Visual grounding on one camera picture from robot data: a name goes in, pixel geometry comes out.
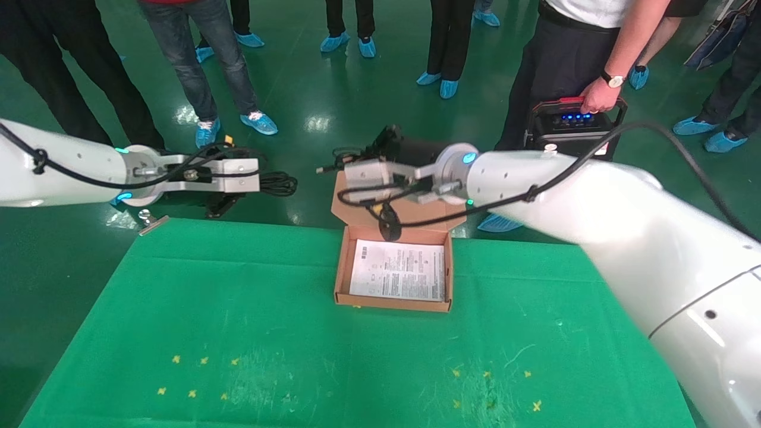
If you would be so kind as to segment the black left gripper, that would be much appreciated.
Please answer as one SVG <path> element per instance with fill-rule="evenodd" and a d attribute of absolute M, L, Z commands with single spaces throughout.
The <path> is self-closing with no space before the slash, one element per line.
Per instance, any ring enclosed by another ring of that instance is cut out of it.
<path fill-rule="evenodd" d="M 218 219 L 243 197 L 244 193 L 213 193 L 207 197 L 204 192 L 171 191 L 163 193 L 158 199 L 158 206 L 206 207 L 206 219 Z"/>

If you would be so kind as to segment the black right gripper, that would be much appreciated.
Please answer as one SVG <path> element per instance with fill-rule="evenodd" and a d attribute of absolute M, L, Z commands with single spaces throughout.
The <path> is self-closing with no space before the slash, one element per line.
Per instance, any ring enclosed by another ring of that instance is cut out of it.
<path fill-rule="evenodd" d="M 398 160 L 411 167 L 435 163 L 445 149 L 444 141 L 404 137 L 399 125 L 386 125 L 370 144 L 370 158 Z"/>

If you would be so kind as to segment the bystander hand with watch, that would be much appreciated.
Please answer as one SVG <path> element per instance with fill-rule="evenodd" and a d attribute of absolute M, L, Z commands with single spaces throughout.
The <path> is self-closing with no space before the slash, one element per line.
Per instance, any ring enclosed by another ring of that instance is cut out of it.
<path fill-rule="evenodd" d="M 616 106 L 621 92 L 621 86 L 609 87 L 607 81 L 597 78 L 581 92 L 583 102 L 580 108 L 582 114 L 597 114 L 610 111 Z"/>

